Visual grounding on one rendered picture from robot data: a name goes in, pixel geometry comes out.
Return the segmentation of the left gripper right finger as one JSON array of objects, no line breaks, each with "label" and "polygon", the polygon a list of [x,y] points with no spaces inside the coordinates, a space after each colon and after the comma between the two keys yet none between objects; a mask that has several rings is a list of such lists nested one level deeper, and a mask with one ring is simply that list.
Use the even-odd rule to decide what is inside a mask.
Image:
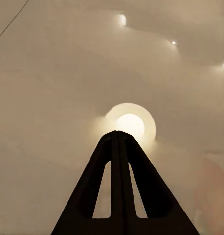
[{"label": "left gripper right finger", "polygon": [[[125,235],[200,235],[136,139],[117,137]],[[136,215],[129,163],[148,218]]]}]

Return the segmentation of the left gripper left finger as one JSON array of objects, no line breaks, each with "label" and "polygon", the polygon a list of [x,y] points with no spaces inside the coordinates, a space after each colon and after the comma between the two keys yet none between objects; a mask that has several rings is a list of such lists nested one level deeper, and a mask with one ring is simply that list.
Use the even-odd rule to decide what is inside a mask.
[{"label": "left gripper left finger", "polygon": [[[92,218],[106,163],[111,161],[111,211]],[[100,138],[51,235],[125,235],[117,130]]]}]

